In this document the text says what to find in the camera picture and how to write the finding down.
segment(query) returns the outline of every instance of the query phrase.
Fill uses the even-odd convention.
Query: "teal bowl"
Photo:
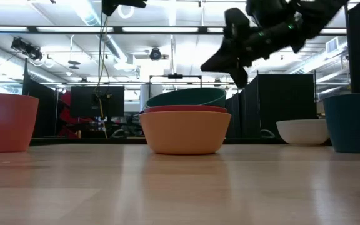
[[[205,105],[224,108],[225,104],[225,90],[214,87],[200,87],[160,94],[148,100],[146,107]]]

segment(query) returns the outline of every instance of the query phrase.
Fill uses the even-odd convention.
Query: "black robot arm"
[[[244,66],[291,46],[296,53],[307,39],[315,38],[348,0],[248,0],[251,27],[238,8],[224,13],[226,27],[219,51],[202,66],[206,72],[229,73],[239,88],[248,82]]]

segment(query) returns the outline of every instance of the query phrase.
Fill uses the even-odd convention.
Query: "orange bowl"
[[[149,147],[160,154],[212,154],[223,144],[231,114],[165,111],[140,115]]]

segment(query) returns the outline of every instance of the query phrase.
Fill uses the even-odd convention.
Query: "wooden table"
[[[209,156],[144,145],[0,154],[0,225],[357,225],[360,154],[227,145]]]

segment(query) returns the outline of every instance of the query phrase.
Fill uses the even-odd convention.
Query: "white bowl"
[[[320,145],[329,139],[325,119],[303,119],[277,122],[281,138],[289,144]]]

